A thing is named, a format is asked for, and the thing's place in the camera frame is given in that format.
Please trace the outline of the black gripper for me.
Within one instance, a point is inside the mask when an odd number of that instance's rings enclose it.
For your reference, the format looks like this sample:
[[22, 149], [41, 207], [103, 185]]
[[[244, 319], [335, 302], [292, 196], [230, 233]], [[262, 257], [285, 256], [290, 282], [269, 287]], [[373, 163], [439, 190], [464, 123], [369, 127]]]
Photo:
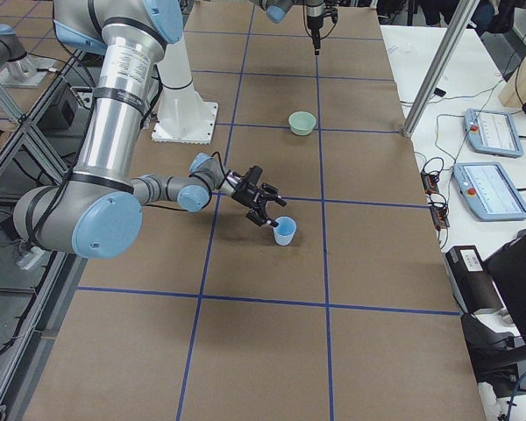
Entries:
[[315, 55], [321, 51], [321, 34], [323, 22], [330, 18], [332, 24], [338, 21], [338, 8], [336, 4], [305, 4], [306, 25], [311, 30], [311, 38]]
[[287, 202], [275, 186], [266, 182], [257, 185], [262, 173], [263, 169], [257, 165], [250, 167], [244, 175], [231, 171], [228, 174], [228, 183], [232, 187], [231, 198], [250, 209], [246, 217], [254, 224], [274, 228], [278, 222], [268, 216], [267, 203], [274, 202], [285, 207]]

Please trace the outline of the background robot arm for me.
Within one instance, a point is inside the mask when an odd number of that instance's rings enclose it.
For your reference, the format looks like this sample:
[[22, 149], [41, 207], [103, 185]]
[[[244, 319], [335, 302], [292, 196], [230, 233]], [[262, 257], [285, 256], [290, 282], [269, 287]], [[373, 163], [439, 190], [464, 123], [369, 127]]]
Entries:
[[30, 55], [13, 28], [0, 24], [0, 83], [5, 88], [37, 88], [58, 72], [56, 62]]

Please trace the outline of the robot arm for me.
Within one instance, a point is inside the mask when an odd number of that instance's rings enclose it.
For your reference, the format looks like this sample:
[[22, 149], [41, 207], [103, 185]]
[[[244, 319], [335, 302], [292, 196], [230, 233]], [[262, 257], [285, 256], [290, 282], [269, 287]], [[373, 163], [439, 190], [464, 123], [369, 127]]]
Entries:
[[109, 259], [138, 237], [144, 206], [169, 201], [197, 212], [215, 191], [244, 205], [254, 224], [277, 225], [267, 215], [267, 204], [279, 203], [281, 196], [259, 181], [259, 167], [240, 175], [201, 153], [185, 177], [128, 175], [141, 126], [153, 107], [148, 96], [153, 71], [183, 34], [178, 2], [57, 1], [53, 28], [60, 43], [102, 55], [103, 65], [85, 139], [61, 184], [29, 191], [15, 207], [13, 223], [23, 241], [86, 259]]
[[321, 52], [322, 40], [327, 38], [330, 34], [329, 32], [324, 36], [321, 34], [325, 19], [331, 19], [331, 31], [335, 28], [338, 22], [339, 1], [253, 0], [252, 3], [263, 10], [268, 19], [276, 24], [282, 22], [293, 7], [301, 6], [304, 28], [307, 35], [312, 40], [315, 56], [318, 56]]

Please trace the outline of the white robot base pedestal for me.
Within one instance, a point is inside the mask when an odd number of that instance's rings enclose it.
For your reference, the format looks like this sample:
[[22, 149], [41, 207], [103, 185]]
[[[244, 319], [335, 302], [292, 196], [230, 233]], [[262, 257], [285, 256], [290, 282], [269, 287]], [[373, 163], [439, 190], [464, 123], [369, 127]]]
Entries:
[[196, 91], [184, 35], [176, 43], [167, 45], [157, 69], [163, 90], [153, 141], [209, 144], [216, 125], [218, 103], [204, 101]]

